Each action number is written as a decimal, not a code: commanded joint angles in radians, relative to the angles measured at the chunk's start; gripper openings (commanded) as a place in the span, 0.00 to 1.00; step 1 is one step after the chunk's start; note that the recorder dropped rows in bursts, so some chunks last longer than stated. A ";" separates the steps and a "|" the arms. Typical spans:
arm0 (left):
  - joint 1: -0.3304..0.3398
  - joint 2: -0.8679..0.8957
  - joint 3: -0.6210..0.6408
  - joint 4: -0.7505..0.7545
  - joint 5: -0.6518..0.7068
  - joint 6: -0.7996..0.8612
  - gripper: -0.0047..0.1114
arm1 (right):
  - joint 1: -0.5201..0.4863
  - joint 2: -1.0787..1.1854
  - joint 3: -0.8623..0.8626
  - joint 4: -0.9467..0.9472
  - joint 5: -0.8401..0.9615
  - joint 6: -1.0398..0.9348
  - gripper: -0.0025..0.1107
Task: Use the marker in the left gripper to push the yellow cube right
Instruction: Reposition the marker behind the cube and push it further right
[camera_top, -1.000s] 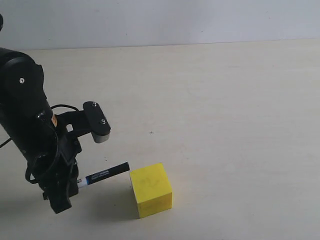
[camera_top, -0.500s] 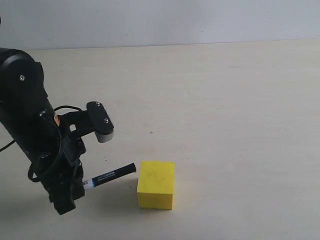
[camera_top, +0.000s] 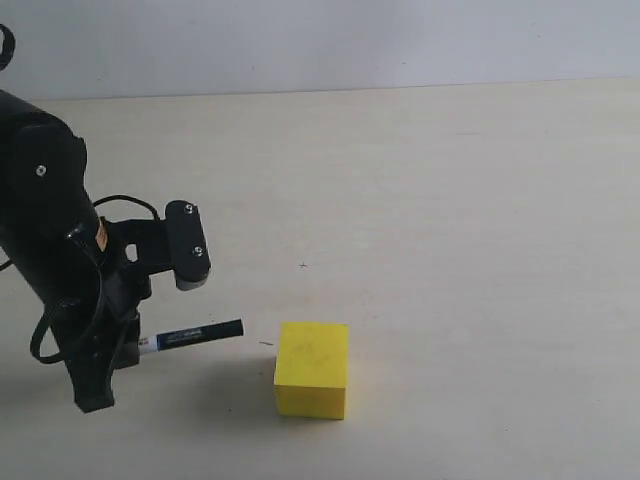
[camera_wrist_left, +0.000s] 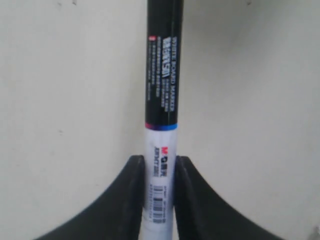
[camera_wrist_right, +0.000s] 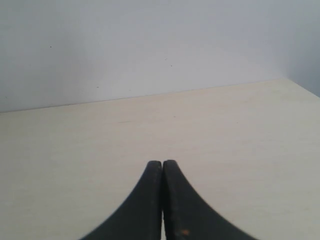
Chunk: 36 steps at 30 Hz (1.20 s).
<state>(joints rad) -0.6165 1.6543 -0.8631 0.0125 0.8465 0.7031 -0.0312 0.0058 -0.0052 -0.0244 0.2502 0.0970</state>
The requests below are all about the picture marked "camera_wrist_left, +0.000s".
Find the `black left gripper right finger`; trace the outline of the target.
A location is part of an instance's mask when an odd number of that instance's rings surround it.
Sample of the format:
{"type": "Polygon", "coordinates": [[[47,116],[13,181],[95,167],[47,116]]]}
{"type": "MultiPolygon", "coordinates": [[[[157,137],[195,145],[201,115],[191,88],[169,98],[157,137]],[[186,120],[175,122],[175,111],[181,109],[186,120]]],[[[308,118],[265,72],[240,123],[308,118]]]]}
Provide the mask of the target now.
{"type": "Polygon", "coordinates": [[[180,240],[280,239],[220,197],[187,156],[175,161],[174,209],[180,240]]]}

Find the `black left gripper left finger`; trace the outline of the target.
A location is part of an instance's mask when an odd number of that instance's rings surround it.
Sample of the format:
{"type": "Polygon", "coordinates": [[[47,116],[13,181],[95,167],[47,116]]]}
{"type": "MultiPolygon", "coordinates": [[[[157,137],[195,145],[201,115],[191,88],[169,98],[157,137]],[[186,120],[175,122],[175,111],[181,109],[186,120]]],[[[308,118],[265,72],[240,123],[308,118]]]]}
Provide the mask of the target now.
{"type": "Polygon", "coordinates": [[[110,186],[76,216],[41,240],[137,240],[145,190],[145,161],[132,155],[110,186]]]}

